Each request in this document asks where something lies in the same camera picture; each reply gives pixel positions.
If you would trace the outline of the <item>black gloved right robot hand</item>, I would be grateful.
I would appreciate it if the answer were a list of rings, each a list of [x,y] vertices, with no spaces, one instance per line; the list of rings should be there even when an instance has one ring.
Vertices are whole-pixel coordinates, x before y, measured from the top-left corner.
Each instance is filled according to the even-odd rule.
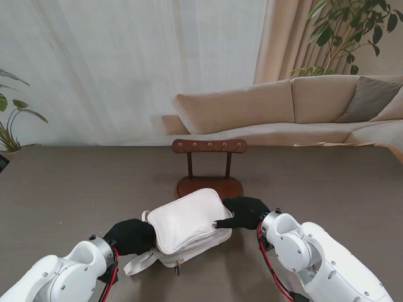
[[[257,198],[236,197],[222,201],[223,205],[232,213],[232,218],[213,222],[214,228],[257,230],[259,224],[270,213],[269,208]]]

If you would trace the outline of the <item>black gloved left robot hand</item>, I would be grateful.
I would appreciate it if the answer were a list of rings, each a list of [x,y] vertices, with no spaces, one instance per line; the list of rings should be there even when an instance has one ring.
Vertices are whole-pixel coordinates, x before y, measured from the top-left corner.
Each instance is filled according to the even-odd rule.
[[[138,219],[121,221],[103,237],[112,243],[119,255],[142,255],[155,247],[156,233],[154,228]]]

